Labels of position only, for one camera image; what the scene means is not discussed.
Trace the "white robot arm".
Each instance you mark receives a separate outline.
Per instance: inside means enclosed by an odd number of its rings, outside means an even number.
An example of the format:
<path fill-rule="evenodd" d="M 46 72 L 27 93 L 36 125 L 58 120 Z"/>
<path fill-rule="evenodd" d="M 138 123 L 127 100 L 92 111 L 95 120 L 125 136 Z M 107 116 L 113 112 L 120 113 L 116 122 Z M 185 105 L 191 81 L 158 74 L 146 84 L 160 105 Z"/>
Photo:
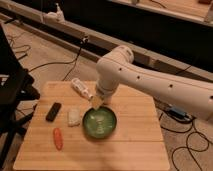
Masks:
<path fill-rule="evenodd" d="M 213 124 L 213 83 L 143 69 L 133 65 L 133 60 L 132 50 L 125 45 L 98 60 L 100 98 L 108 101 L 124 84 Z"/>

